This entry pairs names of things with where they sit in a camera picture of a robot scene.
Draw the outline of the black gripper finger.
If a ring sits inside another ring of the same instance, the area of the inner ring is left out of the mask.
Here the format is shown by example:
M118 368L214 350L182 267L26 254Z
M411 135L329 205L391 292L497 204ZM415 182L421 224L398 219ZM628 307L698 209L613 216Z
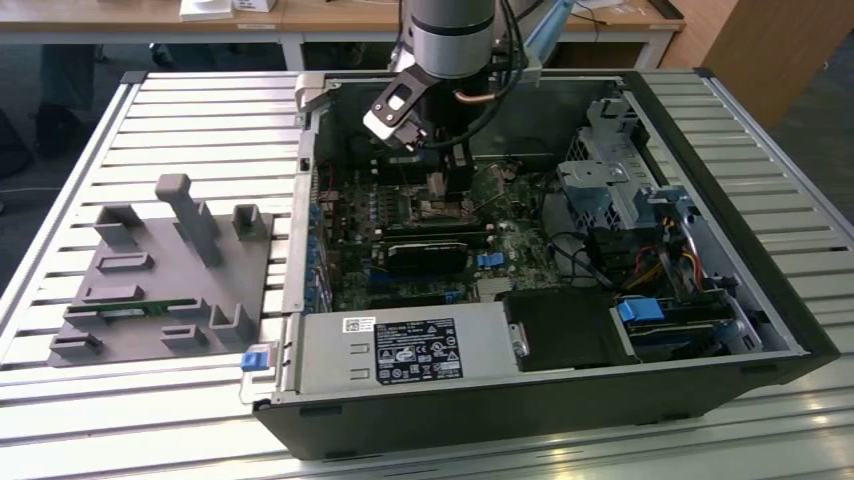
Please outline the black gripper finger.
M446 165L446 197L457 201L473 185L475 165L469 143L461 143L451 148L446 156Z

